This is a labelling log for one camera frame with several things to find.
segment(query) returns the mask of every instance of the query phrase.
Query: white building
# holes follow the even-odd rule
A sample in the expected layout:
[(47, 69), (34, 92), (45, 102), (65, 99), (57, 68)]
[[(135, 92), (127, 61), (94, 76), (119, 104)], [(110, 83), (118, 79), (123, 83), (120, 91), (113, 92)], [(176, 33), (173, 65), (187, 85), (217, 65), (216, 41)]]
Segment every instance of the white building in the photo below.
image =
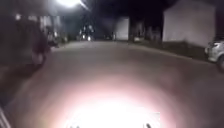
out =
[(179, 0), (164, 13), (164, 42), (187, 41), (206, 47), (215, 37), (216, 8), (197, 0)]
[(129, 18), (120, 18), (115, 25), (115, 39), (128, 40), (129, 39)]

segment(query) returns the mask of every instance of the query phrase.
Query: parked car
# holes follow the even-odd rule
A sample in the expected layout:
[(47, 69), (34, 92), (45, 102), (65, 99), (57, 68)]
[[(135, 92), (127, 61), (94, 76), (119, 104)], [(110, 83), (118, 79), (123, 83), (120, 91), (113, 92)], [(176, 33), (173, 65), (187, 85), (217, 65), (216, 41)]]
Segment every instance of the parked car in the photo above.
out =
[(208, 55), (208, 60), (215, 62), (218, 69), (224, 72), (224, 40), (215, 40), (209, 43), (205, 53)]

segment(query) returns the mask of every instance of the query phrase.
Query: wall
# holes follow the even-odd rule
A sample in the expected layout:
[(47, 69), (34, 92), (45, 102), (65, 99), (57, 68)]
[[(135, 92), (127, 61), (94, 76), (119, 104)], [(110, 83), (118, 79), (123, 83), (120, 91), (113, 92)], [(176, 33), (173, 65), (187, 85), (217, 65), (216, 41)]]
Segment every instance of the wall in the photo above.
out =
[(37, 27), (32, 21), (15, 21), (6, 17), (0, 19), (0, 67), (31, 62), (32, 43), (38, 38)]
[(180, 0), (164, 13), (163, 41), (187, 41), (206, 47), (215, 36), (215, 7)]

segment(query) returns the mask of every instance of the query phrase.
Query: street light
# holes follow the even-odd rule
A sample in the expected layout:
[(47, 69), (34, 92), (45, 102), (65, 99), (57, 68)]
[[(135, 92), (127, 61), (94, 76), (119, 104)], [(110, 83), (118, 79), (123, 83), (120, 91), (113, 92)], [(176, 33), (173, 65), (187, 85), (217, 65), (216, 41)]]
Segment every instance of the street light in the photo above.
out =
[(82, 1), (81, 0), (56, 0), (58, 4), (67, 7), (67, 8), (72, 8), (75, 7), (76, 5), (81, 4), (82, 5)]

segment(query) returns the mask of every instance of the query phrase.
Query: road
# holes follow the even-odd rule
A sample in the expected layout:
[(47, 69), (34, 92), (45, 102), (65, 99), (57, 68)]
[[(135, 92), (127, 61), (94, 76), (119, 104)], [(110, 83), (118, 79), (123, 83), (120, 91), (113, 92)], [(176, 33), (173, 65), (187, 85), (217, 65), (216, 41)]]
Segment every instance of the road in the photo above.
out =
[(54, 50), (6, 113), (13, 128), (61, 128), (78, 106), (109, 99), (160, 113), (163, 128), (224, 127), (224, 76), (213, 64), (115, 42)]

